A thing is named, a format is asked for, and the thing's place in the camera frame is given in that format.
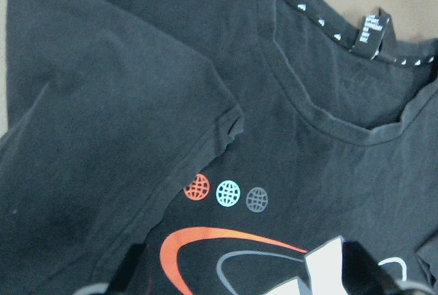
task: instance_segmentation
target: orange globe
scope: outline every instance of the orange globe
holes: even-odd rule
[[[184,188],[185,195],[192,201],[200,201],[204,199],[209,192],[210,182],[202,174],[197,174],[195,180]]]

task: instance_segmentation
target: orange curved line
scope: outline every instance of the orange curved line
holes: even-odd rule
[[[307,253],[307,251],[304,249],[291,246],[284,242],[279,242],[270,238],[265,238],[259,235],[253,235],[251,233],[236,230],[211,227],[192,227],[175,231],[164,240],[161,250],[159,252],[159,259],[162,263],[164,273],[166,273],[166,276],[169,278],[169,280],[183,295],[193,295],[193,293],[190,291],[178,269],[179,250],[181,249],[181,247],[191,242],[218,238],[252,240],[264,244],[271,244],[283,248],[288,248],[299,253]]]

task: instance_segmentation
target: globe icon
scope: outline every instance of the globe icon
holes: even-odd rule
[[[184,193],[192,201],[200,201],[204,199],[210,192],[210,182],[202,175],[197,174],[195,180],[184,188]]]
[[[246,195],[246,206],[254,213],[261,213],[267,205],[268,193],[263,188],[253,188]]]
[[[231,207],[239,201],[240,188],[234,181],[223,181],[216,190],[216,199],[224,207]]]

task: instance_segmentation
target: black t-shirt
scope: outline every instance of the black t-shirt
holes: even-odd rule
[[[212,63],[102,0],[8,1],[0,294],[111,278],[242,131]]]
[[[246,121],[149,233],[130,294],[263,294],[337,235],[435,284],[436,40],[370,60],[323,0],[107,1],[210,58]]]

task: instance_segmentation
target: neckline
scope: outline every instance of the neckline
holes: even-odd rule
[[[324,0],[310,0],[323,7],[326,16],[336,20],[349,34],[358,29],[348,23]],[[265,61],[290,103],[296,111],[318,131],[356,146],[372,146],[399,138],[414,122],[417,115],[438,91],[438,78],[424,86],[404,107],[400,120],[366,129],[333,116],[330,112],[316,106],[307,93],[296,71],[290,66],[287,57],[276,43],[276,0],[257,0],[257,30],[259,45]],[[407,55],[433,55],[438,51],[438,40],[421,43],[397,42]]]

